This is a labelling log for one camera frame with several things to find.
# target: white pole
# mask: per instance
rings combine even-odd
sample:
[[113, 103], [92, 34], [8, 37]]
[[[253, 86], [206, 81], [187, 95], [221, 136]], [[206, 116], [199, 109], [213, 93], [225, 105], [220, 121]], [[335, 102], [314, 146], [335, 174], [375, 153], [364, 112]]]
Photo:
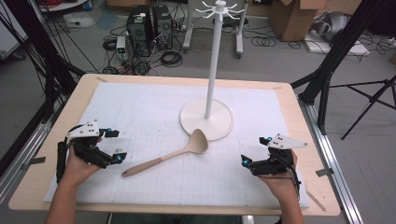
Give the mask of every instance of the white pole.
[[206, 97], [206, 112], [205, 112], [206, 119], [210, 119], [210, 111], [212, 108], [213, 89], [215, 88], [216, 70], [218, 69], [219, 47], [220, 47], [221, 28], [222, 28], [222, 21], [220, 20], [220, 17], [222, 15], [218, 13], [216, 13], [215, 15], [216, 15], [216, 19], [215, 19], [215, 31], [214, 31], [213, 46], [212, 46], [212, 59], [210, 62], [209, 87], [207, 90], [207, 97]]

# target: white stand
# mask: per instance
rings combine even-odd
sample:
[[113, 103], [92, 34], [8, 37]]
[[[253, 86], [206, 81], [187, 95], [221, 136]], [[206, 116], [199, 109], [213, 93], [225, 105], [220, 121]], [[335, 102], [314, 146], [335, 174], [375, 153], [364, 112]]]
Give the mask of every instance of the white stand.
[[191, 12], [192, 12], [191, 0], [189, 0], [187, 4], [188, 4], [187, 26], [186, 26], [187, 32], [186, 35], [184, 36], [184, 43], [183, 43], [184, 53], [187, 53], [187, 50], [190, 48], [192, 29], [193, 29], [193, 24], [191, 22]]
[[207, 140], [219, 140], [226, 136], [233, 129], [233, 113], [224, 103], [213, 101], [213, 90], [215, 87], [216, 70], [218, 67], [219, 46], [221, 39], [221, 27], [223, 14], [229, 15], [229, 9], [225, 7], [224, 1], [216, 1], [216, 6], [208, 10], [198, 10], [199, 12], [212, 11], [211, 14], [204, 18], [209, 18], [216, 14], [215, 31], [213, 36], [212, 58], [210, 63], [209, 86], [207, 90], [206, 100], [192, 101], [184, 106], [180, 113], [180, 121], [184, 130], [192, 133], [195, 129], [201, 129], [206, 135]]
[[236, 33], [236, 54], [240, 59], [242, 54], [244, 53], [244, 45], [242, 42], [242, 30], [244, 28], [245, 17], [248, 11], [248, 0], [244, 0], [244, 11], [241, 13], [241, 20], [239, 22], [239, 27], [237, 28]]

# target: aluminum rail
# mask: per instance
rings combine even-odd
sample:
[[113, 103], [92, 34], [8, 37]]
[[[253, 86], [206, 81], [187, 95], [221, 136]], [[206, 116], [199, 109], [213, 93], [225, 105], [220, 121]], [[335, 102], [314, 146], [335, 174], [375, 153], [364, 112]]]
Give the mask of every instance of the aluminum rail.
[[340, 165], [338, 164], [337, 158], [334, 155], [332, 146], [330, 144], [327, 135], [323, 135], [318, 126], [318, 112], [314, 105], [306, 105], [304, 102], [300, 102], [300, 108], [309, 117], [307, 123], [311, 125], [312, 131], [315, 134], [320, 154], [325, 162], [325, 168], [332, 169], [333, 174], [329, 176], [332, 186], [337, 190], [339, 203], [342, 204], [342, 208], [346, 217], [351, 224], [362, 224], [361, 214], [358, 210], [355, 201], [353, 200], [352, 194], [347, 186], [347, 182], [344, 178], [343, 172]]

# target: white mug tree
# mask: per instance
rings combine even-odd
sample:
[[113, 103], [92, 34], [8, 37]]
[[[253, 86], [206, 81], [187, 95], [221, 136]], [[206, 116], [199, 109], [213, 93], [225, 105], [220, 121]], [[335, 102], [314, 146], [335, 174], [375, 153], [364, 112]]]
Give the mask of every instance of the white mug tree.
[[239, 18], [235, 18], [230, 15], [229, 12], [241, 13], [244, 10], [230, 10], [236, 7], [236, 4], [232, 7], [226, 7], [225, 1], [216, 1], [216, 5], [213, 7], [208, 6], [205, 2], [203, 2], [203, 4], [206, 7], [210, 7], [210, 9], [195, 10], [203, 13], [211, 11], [209, 15], [204, 16], [206, 19], [213, 15], [216, 17], [207, 97], [206, 99], [195, 100], [186, 104], [180, 113], [180, 121], [187, 133], [192, 133], [195, 129], [201, 129], [205, 133], [207, 140], [210, 141], [219, 140], [230, 133], [233, 129], [233, 113], [226, 104], [213, 99], [213, 90], [215, 87], [216, 70], [218, 67], [223, 15], [226, 14], [233, 20], [239, 20]]

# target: round white base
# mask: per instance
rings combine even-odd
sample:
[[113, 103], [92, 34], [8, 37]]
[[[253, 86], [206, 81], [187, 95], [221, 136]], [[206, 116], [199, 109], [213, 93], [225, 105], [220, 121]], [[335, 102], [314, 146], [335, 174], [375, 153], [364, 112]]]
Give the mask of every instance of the round white base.
[[201, 129], [208, 141], [219, 140], [233, 129], [233, 113], [218, 100], [212, 100], [210, 118], [205, 118], [206, 99], [186, 104], [180, 113], [180, 121], [187, 133]]

